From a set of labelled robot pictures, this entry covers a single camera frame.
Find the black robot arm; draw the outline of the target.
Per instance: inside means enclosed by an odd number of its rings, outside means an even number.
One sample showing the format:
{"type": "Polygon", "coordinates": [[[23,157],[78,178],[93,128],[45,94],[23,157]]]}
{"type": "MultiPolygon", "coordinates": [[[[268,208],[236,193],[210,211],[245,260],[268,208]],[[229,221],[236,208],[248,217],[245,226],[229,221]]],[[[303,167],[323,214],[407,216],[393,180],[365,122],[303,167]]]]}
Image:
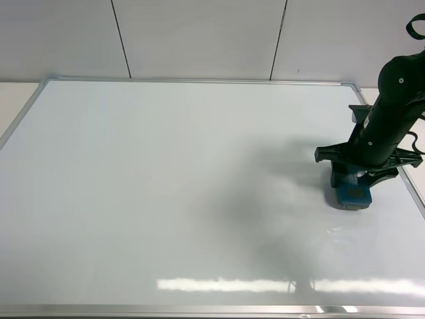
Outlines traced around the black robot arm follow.
{"type": "Polygon", "coordinates": [[[396,56],[382,68],[379,96],[372,106],[352,105],[355,127],[347,142],[318,147],[317,162],[331,162],[331,186],[372,187],[398,175],[404,165],[419,166],[417,151],[398,148],[424,112],[424,53],[396,56]]]}

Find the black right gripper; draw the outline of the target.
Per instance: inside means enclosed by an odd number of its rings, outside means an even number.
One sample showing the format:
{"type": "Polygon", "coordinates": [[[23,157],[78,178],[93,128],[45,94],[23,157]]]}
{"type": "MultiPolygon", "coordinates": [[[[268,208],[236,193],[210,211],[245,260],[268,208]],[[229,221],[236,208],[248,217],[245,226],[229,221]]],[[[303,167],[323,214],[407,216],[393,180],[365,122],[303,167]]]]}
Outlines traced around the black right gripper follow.
{"type": "Polygon", "coordinates": [[[316,148],[316,162],[331,162],[331,186],[338,188],[352,183],[357,173],[357,187],[365,190],[396,178],[398,168],[418,167],[422,156],[415,151],[401,149],[394,141],[351,141],[316,148]]]}

